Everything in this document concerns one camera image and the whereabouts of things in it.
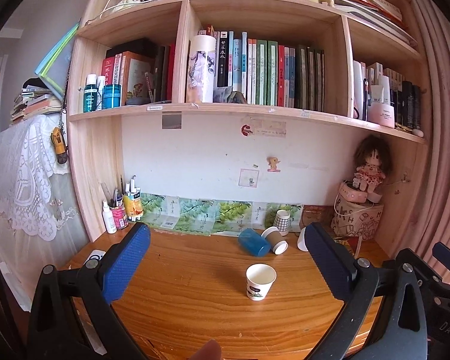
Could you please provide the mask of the fingertip at bottom edge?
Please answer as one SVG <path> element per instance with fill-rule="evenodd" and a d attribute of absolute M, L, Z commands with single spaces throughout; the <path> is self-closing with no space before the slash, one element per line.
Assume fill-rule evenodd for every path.
<path fill-rule="evenodd" d="M 221 360 L 222 348 L 216 340 L 209 340 L 189 360 Z"/>

